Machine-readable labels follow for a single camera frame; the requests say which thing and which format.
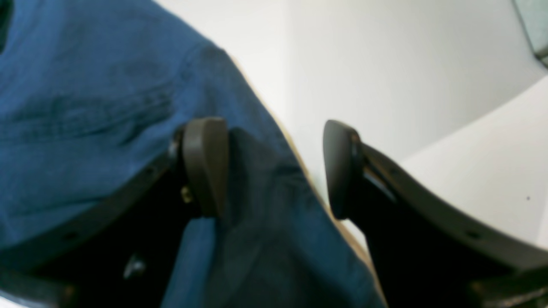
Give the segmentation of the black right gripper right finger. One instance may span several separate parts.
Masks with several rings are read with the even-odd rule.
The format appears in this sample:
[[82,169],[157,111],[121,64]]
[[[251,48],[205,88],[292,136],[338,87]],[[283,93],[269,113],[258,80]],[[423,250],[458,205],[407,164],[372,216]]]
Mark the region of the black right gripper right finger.
[[437,197],[350,125],[323,130],[333,216],[364,234],[390,308],[545,308],[548,255]]

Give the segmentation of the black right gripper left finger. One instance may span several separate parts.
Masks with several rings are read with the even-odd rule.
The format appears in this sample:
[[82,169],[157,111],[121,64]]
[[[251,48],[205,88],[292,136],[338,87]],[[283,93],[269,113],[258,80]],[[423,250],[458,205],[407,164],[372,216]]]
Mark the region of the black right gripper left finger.
[[98,205],[1,250],[1,298],[22,308],[158,308],[188,223],[219,218],[229,129],[181,125],[169,149]]

